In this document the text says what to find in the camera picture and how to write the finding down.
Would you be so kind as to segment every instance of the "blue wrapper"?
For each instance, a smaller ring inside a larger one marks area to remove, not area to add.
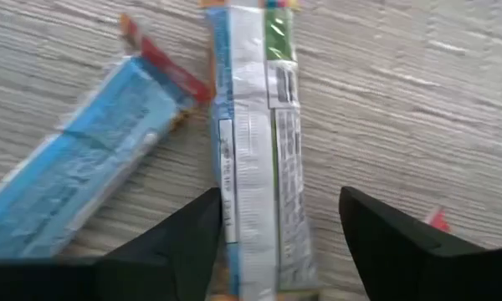
[[[85,106],[0,185],[0,258],[58,253],[193,106],[142,57],[118,64]]]

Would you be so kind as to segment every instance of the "plastic packaging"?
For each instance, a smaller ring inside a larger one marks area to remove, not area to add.
[[[124,36],[140,41],[137,54],[124,57],[57,134],[2,180],[0,258],[59,252],[196,99],[207,100],[206,86],[127,16],[121,21]]]
[[[244,300],[318,288],[303,208],[295,4],[260,3],[201,2],[212,33],[213,162],[230,293]]]

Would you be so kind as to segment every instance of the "barcode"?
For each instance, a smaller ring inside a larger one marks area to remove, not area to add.
[[[278,67],[275,70],[277,76],[277,92],[279,102],[293,103],[297,101],[295,94],[295,75],[292,70]]]

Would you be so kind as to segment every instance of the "red object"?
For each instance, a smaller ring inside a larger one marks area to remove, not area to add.
[[[211,99],[208,87],[184,68],[173,63],[166,53],[141,33],[137,24],[126,14],[121,15],[121,31],[129,41],[135,44],[135,47],[141,50],[141,56],[151,61],[181,89],[191,94],[197,102],[206,103]]]
[[[444,220],[444,210],[442,208],[437,208],[437,210],[426,219],[426,223],[441,231],[450,232],[450,225]]]

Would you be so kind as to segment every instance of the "textured floor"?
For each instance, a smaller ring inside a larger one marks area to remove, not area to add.
[[[206,78],[195,0],[0,0],[0,178],[70,112],[120,51],[117,13]],[[295,37],[306,201],[325,299],[364,300],[336,213],[352,185],[502,246],[502,0],[302,1]],[[150,155],[66,250],[97,254],[213,184],[207,115]]]

